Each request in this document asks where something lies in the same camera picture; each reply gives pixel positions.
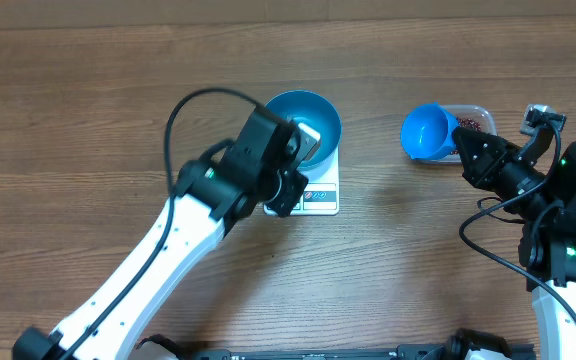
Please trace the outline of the blue plastic measuring scoop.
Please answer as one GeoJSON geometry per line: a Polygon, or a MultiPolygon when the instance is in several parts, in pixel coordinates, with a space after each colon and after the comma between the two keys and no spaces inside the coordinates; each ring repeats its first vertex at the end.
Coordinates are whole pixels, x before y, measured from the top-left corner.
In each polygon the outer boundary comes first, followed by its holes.
{"type": "Polygon", "coordinates": [[[457,118],[437,103],[417,107],[405,118],[400,141],[413,160],[439,160],[456,149],[452,133],[457,118]]]}

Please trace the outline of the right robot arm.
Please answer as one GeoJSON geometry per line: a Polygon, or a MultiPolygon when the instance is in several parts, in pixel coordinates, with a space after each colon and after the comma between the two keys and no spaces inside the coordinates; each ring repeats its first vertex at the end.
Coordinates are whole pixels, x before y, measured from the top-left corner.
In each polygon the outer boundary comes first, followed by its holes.
{"type": "Polygon", "coordinates": [[[465,128],[455,129],[452,138],[464,178],[499,200],[460,225],[461,240],[526,279],[541,357],[576,359],[576,142],[562,147],[552,124],[537,126],[524,146],[465,128]],[[469,225],[498,210],[517,215],[522,226],[518,263],[466,234],[469,225]]]}

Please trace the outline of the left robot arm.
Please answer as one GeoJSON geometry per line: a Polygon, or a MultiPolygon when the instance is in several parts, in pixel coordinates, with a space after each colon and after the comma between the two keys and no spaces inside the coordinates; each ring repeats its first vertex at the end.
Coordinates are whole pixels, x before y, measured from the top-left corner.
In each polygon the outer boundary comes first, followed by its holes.
{"type": "Polygon", "coordinates": [[[308,179],[298,167],[320,133],[256,107],[236,139],[187,162],[156,223],[106,282],[48,334],[29,327],[15,359],[127,359],[188,272],[264,203],[288,216],[308,179]]]}

